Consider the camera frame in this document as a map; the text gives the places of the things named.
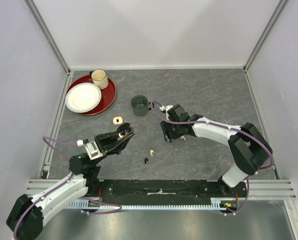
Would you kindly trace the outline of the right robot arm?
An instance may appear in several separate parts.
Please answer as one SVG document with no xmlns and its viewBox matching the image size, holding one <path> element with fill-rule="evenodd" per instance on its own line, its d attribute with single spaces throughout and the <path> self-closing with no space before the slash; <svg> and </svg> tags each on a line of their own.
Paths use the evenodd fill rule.
<svg viewBox="0 0 298 240">
<path fill-rule="evenodd" d="M 229 147 L 234 163 L 220 177 L 217 185 L 219 194 L 224 197 L 233 194 L 241 181 L 260 169 L 270 168 L 274 163 L 272 148 L 251 123 L 243 126 L 219 123 L 202 115 L 189 115 L 179 104 L 162 105 L 159 111 L 166 115 L 160 123 L 166 141 L 188 135 Z"/>
</svg>

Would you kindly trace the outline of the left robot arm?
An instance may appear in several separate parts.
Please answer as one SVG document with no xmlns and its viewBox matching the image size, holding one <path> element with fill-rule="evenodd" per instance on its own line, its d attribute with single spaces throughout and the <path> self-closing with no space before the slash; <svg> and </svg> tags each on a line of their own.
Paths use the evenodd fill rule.
<svg viewBox="0 0 298 240">
<path fill-rule="evenodd" d="M 95 196 L 99 189 L 98 164 L 108 156 L 121 154 L 133 136 L 134 129 L 126 122 L 116 131 L 96 135 L 94 140 L 77 140 L 74 145 L 85 151 L 67 159 L 67 176 L 39 193 L 23 194 L 15 201 L 6 220 L 13 239 L 36 239 L 43 227 L 70 203 Z"/>
</svg>

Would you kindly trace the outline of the black glossy charging case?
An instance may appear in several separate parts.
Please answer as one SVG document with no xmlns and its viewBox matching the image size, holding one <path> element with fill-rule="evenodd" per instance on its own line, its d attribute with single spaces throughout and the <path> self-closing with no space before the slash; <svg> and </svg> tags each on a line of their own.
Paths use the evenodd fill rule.
<svg viewBox="0 0 298 240">
<path fill-rule="evenodd" d="M 123 128 L 118 128 L 118 135 L 120 138 L 126 138 L 134 133 L 133 127 L 123 127 Z"/>
</svg>

